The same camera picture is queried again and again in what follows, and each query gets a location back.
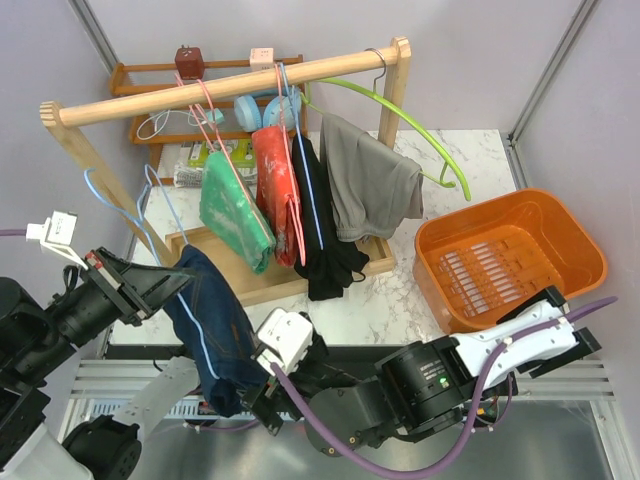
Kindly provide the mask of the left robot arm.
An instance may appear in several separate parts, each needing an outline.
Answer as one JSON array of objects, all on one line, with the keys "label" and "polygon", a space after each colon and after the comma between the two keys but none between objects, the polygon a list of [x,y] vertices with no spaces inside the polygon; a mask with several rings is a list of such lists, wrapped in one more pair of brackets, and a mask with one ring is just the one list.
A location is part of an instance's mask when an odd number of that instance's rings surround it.
[{"label": "left robot arm", "polygon": [[64,293],[46,308],[17,281],[1,280],[4,479],[127,479],[169,410],[219,382],[215,364],[175,357],[116,413],[85,421],[58,441],[45,424],[46,377],[115,321],[140,325],[196,277],[190,268],[127,262],[103,247],[68,271]]}]

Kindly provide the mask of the green tie-dye trousers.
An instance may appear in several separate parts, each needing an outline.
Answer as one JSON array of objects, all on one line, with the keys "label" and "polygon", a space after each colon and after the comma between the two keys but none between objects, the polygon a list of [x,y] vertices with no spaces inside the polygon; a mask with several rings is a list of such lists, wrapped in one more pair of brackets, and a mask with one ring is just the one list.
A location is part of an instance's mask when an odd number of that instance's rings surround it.
[{"label": "green tie-dye trousers", "polygon": [[263,273],[276,240],[242,176],[222,152],[211,153],[203,168],[200,220],[256,274]]}]

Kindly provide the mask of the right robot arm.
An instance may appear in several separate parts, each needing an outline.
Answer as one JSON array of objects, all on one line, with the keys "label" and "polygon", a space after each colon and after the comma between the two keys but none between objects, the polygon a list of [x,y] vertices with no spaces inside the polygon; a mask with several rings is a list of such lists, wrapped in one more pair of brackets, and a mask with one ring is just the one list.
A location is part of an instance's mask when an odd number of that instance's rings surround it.
[{"label": "right robot arm", "polygon": [[576,325],[591,308],[566,313],[564,304],[547,287],[489,329],[417,341],[373,360],[364,378],[330,363],[306,313],[277,308],[259,327],[252,355],[268,379],[242,403],[273,435],[284,414],[305,420],[308,440],[329,457],[340,456],[341,445],[417,443],[468,420],[472,403],[515,396],[516,374],[537,378],[600,350]]}]

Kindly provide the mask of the navy blue denim trousers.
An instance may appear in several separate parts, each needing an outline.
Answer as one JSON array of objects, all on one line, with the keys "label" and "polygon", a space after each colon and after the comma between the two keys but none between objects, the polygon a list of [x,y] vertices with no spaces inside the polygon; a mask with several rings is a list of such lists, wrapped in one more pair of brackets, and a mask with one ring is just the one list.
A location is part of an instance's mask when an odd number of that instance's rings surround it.
[{"label": "navy blue denim trousers", "polygon": [[254,331],[228,282],[199,249],[183,248],[176,264],[195,278],[164,306],[177,338],[192,355],[206,402],[219,415],[241,412],[241,394],[262,386],[266,371],[252,358]]}]

